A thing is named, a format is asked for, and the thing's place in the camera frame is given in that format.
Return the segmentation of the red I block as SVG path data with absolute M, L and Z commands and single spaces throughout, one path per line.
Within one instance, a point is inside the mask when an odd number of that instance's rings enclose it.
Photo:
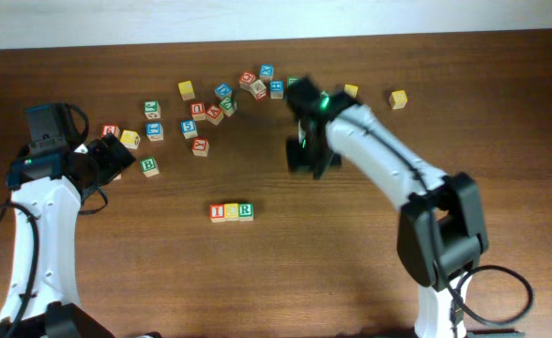
M 225 221 L 224 204 L 216 204 L 209 206 L 209 218 L 213 223 L 221 223 Z

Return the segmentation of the green R block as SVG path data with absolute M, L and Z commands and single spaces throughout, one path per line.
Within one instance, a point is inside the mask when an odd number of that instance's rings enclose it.
M 238 219 L 241 222 L 252 221 L 254 219 L 254 210 L 252 203 L 238 204 Z

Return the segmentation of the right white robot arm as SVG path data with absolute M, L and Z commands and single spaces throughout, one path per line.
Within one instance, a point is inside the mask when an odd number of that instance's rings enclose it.
M 286 141 L 290 171 L 320 179 L 347 159 L 398 210 L 397 253 L 419 290 L 414 335 L 466 336 L 454 297 L 466 295 L 468 274 L 489 246 L 475 181 L 424 161 L 345 92 L 324 94 L 303 78 L 284 99 L 299 123 L 298 136 Z

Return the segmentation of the yellow C block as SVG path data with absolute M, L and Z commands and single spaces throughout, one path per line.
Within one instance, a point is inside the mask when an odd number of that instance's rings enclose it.
M 237 222 L 239 220 L 239 204 L 229 203 L 224 205 L 224 218 L 227 222 Z

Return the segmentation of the red A block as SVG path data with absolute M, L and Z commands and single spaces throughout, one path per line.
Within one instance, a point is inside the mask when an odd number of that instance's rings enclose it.
M 210 105 L 206 110 L 206 120 L 213 125 L 219 125 L 224 118 L 224 113 L 221 107 Z

